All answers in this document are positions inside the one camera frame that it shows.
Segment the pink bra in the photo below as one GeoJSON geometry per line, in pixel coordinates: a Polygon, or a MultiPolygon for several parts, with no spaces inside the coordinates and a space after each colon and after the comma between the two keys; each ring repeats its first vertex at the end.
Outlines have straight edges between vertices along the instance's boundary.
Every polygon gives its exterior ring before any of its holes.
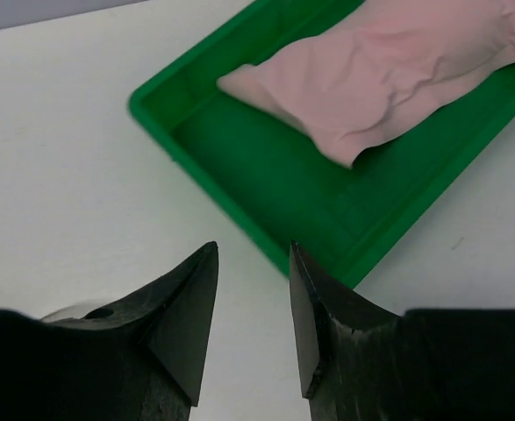
{"type": "Polygon", "coordinates": [[[367,1],[218,79],[350,167],[515,63],[515,1],[367,1]]]}

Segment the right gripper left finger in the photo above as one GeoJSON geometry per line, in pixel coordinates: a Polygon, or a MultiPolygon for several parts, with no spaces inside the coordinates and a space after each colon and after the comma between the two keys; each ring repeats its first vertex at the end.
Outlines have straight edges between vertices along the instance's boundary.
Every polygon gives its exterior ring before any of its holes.
{"type": "Polygon", "coordinates": [[[82,318],[0,309],[0,420],[186,420],[198,404],[218,245],[82,318]]]}

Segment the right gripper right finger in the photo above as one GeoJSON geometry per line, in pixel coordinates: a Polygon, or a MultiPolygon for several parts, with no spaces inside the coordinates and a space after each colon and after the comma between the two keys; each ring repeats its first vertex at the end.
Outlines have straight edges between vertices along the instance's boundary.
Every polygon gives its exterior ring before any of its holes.
{"type": "Polygon", "coordinates": [[[397,315],[290,248],[290,305],[314,420],[515,420],[515,309],[397,315]]]}

